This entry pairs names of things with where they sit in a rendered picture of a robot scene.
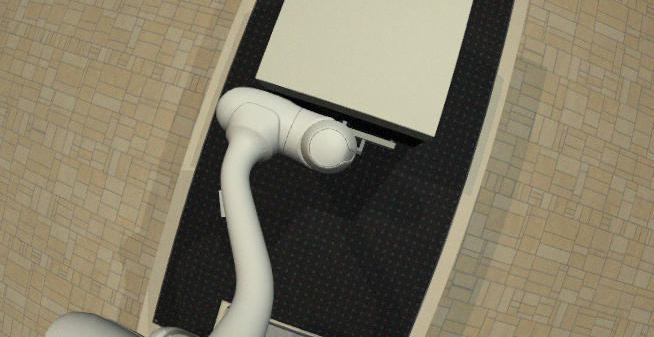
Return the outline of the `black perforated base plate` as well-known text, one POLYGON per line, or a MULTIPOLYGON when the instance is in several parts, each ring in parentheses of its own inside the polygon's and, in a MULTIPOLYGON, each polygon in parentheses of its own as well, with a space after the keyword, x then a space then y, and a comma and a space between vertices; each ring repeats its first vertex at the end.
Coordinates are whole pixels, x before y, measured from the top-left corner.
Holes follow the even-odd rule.
MULTIPOLYGON (((514 1, 473 0, 433 138, 393 150, 365 141, 333 174, 280 153, 253 166, 274 281, 271 319, 322 337, 409 337, 472 164, 514 1)), ((269 92, 255 77, 283 3, 256 0, 219 100, 237 87, 269 92)), ((215 108, 152 321, 200 337, 235 295, 219 198, 228 144, 215 108)))

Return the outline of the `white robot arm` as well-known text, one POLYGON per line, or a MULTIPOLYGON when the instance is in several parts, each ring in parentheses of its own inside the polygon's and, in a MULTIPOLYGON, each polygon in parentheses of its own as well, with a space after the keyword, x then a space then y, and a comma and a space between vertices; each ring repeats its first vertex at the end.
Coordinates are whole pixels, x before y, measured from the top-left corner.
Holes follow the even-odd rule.
MULTIPOLYGON (((274 281, 250 188, 251 169, 280 153, 318 172, 338 173, 354 160, 357 142, 345 124, 255 88, 227 91, 216 113, 229 143, 220 182, 236 290, 229 309, 208 337, 265 337, 274 281)), ((69 312, 57 318, 44 337, 145 336, 97 314, 69 312)))

